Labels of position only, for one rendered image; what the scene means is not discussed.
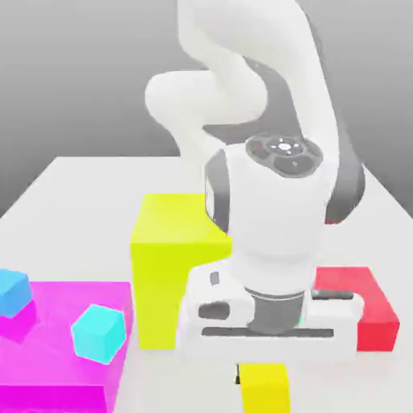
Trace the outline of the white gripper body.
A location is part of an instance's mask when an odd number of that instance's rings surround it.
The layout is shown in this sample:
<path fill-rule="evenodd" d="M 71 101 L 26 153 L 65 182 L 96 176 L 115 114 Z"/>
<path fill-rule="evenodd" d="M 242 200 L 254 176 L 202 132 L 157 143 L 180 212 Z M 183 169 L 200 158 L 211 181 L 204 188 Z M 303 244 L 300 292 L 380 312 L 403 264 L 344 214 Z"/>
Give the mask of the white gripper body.
<path fill-rule="evenodd" d="M 277 335 L 235 327 L 229 320 L 200 319 L 183 300 L 177 323 L 176 351 L 186 361 L 243 363 L 332 362 L 357 351 L 361 297 L 314 297 L 300 327 Z"/>

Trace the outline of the small yellow cube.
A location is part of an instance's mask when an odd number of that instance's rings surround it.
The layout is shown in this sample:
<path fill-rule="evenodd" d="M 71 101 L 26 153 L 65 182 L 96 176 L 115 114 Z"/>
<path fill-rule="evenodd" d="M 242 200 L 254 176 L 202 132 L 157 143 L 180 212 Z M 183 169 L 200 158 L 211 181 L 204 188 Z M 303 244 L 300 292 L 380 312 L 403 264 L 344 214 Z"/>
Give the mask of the small yellow cube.
<path fill-rule="evenodd" d="M 290 390 L 284 364 L 239 364 L 244 413 L 290 413 Z"/>

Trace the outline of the small cyan cube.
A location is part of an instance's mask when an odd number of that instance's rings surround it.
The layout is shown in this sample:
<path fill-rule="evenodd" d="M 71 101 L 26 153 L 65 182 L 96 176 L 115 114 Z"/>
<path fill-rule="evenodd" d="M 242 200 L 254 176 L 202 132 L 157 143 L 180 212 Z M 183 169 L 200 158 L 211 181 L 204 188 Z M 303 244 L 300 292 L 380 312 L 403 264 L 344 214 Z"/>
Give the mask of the small cyan cube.
<path fill-rule="evenodd" d="M 109 365 L 127 339 L 122 311 L 91 304 L 71 326 L 78 357 Z"/>

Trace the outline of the small blue cube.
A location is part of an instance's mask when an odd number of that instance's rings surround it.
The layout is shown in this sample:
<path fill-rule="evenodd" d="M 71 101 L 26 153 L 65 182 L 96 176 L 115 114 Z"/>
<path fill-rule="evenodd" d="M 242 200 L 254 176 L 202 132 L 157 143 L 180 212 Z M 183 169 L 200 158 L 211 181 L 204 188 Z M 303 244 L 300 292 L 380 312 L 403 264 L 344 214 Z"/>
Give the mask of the small blue cube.
<path fill-rule="evenodd" d="M 0 269 L 0 316 L 13 318 L 31 301 L 32 292 L 27 274 Z"/>

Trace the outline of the large red box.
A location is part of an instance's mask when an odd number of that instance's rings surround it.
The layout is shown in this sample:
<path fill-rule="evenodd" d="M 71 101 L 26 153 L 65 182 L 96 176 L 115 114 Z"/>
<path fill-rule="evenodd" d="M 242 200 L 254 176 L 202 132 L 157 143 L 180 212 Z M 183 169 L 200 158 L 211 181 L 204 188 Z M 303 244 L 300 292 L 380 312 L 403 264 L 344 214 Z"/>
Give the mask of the large red box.
<path fill-rule="evenodd" d="M 391 352 L 399 318 L 373 273 L 367 267 L 319 267 L 313 285 L 318 300 L 345 302 L 361 298 L 364 306 L 357 325 L 359 353 Z"/>

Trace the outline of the large yellow-green box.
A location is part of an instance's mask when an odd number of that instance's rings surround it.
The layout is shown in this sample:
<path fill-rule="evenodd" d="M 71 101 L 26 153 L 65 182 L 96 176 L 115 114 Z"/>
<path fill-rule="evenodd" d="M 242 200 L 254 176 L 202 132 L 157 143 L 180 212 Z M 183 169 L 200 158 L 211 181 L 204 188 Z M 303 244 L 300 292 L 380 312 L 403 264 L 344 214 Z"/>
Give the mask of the large yellow-green box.
<path fill-rule="evenodd" d="M 203 194 L 144 196 L 130 242 L 140 349 L 175 348 L 189 271 L 231 251 L 231 239 L 207 216 Z"/>

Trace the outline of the large magenta box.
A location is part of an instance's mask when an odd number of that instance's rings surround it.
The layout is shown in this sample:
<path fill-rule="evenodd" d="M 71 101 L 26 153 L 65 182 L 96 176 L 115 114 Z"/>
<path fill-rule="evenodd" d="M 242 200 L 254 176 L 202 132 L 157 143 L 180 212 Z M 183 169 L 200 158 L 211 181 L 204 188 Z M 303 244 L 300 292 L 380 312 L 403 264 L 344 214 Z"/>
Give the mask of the large magenta box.
<path fill-rule="evenodd" d="M 71 326 L 92 304 L 134 314 L 129 282 L 32 282 L 33 302 L 0 316 L 0 413 L 113 413 L 127 344 L 110 364 L 78 357 Z"/>

